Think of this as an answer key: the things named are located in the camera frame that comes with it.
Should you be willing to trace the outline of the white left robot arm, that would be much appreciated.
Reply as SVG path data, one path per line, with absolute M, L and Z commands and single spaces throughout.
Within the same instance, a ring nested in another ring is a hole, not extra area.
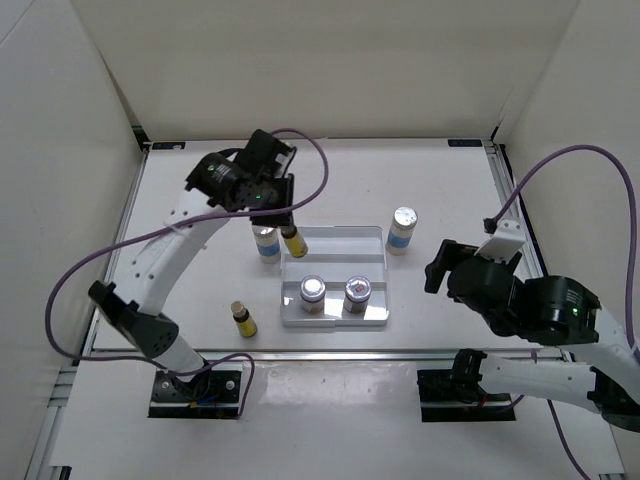
M 206 395 L 210 377 L 200 369 L 203 357 L 162 309 L 191 261 L 228 222 L 228 213 L 286 204 L 284 170 L 293 156 L 293 146 L 263 130 L 256 130 L 234 158 L 205 155 L 186 177 L 166 219 L 167 233 L 149 241 L 118 281 L 97 281 L 89 289 L 104 318 L 144 358 L 178 372 L 175 388 L 188 400 Z

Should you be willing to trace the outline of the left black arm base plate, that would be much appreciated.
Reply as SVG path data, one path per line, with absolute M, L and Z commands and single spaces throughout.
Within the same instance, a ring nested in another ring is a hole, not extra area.
M 154 377 L 147 416 L 152 419 L 235 420 L 241 402 L 240 367 L 214 368 L 195 389 L 171 380 L 162 371 Z

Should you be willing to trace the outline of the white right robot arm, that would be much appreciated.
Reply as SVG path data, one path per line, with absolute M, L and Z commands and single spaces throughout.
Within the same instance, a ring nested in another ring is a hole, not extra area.
M 620 429 L 639 430 L 639 365 L 621 325 L 598 297 L 571 278 L 520 280 L 522 255 L 490 260 L 477 247 L 442 242 L 426 265 L 425 292 L 447 296 L 480 315 L 492 333 L 564 350 L 574 363 L 536 364 L 461 349 L 430 390 L 437 400 L 474 402 L 516 394 L 574 405 Z

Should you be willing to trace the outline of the silver-lid spice jar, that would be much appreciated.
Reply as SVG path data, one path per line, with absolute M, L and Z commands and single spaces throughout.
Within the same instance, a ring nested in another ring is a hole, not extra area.
M 309 314 L 318 314 L 323 311 L 326 285 L 323 279 L 317 275 L 309 275 L 300 282 L 301 307 Z

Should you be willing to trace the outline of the red-logo-lid spice jar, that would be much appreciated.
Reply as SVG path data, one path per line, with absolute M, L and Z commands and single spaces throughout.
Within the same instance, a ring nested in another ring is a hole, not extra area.
M 345 284 L 343 308 L 354 315 L 366 311 L 372 294 L 372 286 L 364 276 L 353 276 Z

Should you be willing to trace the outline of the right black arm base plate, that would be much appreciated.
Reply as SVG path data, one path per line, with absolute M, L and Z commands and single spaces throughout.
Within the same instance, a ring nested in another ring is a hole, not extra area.
M 418 370 L 417 386 L 423 423 L 516 420 L 515 400 L 510 394 L 490 394 L 479 387 L 454 384 L 447 370 Z

